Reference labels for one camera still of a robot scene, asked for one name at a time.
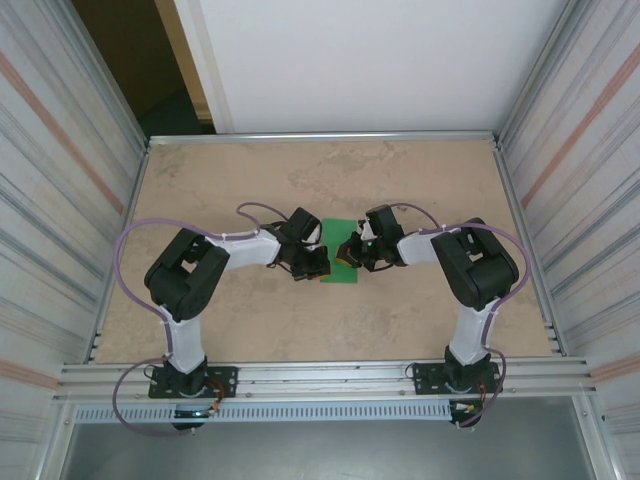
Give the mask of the green cloth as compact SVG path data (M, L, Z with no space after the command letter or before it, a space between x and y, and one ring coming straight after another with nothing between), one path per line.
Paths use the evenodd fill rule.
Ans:
M350 239L356 230L355 220L325 218L322 220L322 243L327 247L330 262L330 274L321 279L327 284L356 284L358 270L337 259L338 248Z

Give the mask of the corrugated translucent side panel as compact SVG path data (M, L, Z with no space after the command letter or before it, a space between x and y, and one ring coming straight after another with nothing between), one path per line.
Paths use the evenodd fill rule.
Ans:
M640 0L593 0L503 153L613 469L640 480Z
M61 369L85 359L144 152L54 0L0 0L0 480L39 472Z

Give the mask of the white door frame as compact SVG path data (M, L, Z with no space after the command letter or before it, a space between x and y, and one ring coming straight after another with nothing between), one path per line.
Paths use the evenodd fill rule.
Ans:
M222 83L212 39L201 0L174 0L203 89L207 108L218 134L235 134L236 129Z

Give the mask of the long aluminium mounting rail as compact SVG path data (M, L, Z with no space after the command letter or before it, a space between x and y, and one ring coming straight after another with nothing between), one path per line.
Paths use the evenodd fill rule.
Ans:
M69 365L53 394L56 403L106 404L125 364ZM392 400L426 391L438 399L477 398L473 391L442 392L411 378L407 361L239 363L227 388L234 402ZM520 357L507 361L501 398L592 396L596 386L586 361L576 357Z

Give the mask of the tan wooden door jamb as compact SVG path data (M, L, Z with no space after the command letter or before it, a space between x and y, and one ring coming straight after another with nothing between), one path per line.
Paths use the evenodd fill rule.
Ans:
M205 132L215 133L213 117L205 98L175 0L154 0L154 3L167 34L196 118L204 127Z

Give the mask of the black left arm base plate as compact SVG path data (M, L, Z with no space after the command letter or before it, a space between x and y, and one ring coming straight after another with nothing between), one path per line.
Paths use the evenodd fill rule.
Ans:
M206 366L185 374L172 365L155 367L148 375L151 399L234 398L238 383L237 367Z

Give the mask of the aluminium corner post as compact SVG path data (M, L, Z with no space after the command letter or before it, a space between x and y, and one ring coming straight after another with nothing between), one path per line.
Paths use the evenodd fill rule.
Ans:
M581 22L593 0L566 0L559 17L543 44L532 68L527 75L521 90L516 96L500 127L494 131L496 145L503 149L504 145L515 134L525 119L541 91L546 78L554 69L554 65L574 35L574 30Z
M78 51L80 62L107 107L110 118L123 130L132 147L139 147L145 152L147 137L71 0L54 0L54 3L64 23L62 29L71 46Z

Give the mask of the aluminium table side rail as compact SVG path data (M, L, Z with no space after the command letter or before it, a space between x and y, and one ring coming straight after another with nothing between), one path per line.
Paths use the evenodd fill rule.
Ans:
M492 151L502 182L503 189L506 194L507 202L511 211L511 215L516 225L516 230L530 257L531 263L531 283L538 300L542 313L543 323L547 330L551 331L551 352L554 356L567 356L564 345L564 335L558 327L558 315L552 299L550 289L544 277L542 265L535 251L533 236L527 225L525 211L516 194L514 183L508 170L506 159L503 153L502 145L497 141L492 141Z
M129 197L129 202L127 204L126 210L124 212L124 216L122 218L121 229L124 229L125 227L127 227L129 223L132 221L132 218L134 216L140 190L142 187L142 183L144 180L144 176L145 176L148 161L149 161L150 151L151 151L151 146L148 145L141 159L141 163L138 168L135 181L133 183L133 188L132 188L131 195ZM95 361L95 357L97 355L97 351L101 342L102 333L104 330L104 324L107 319L109 305L113 296L115 284L116 284L116 280L115 280L113 263L110 263L108 275L106 276L104 285L103 285L102 297L96 313L94 329L93 329L89 344L87 346L84 364L90 364Z

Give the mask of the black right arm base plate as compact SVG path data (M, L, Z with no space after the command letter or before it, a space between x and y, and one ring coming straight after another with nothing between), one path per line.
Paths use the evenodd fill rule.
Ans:
M460 366L455 363L415 363L411 379L417 395L480 394L496 391L500 371L493 362Z

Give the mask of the aluminium table edge rail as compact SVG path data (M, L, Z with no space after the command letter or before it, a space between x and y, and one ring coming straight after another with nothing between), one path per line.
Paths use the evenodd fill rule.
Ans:
M149 146L430 140L493 141L494 138L491 131L483 130L155 135L150 137Z

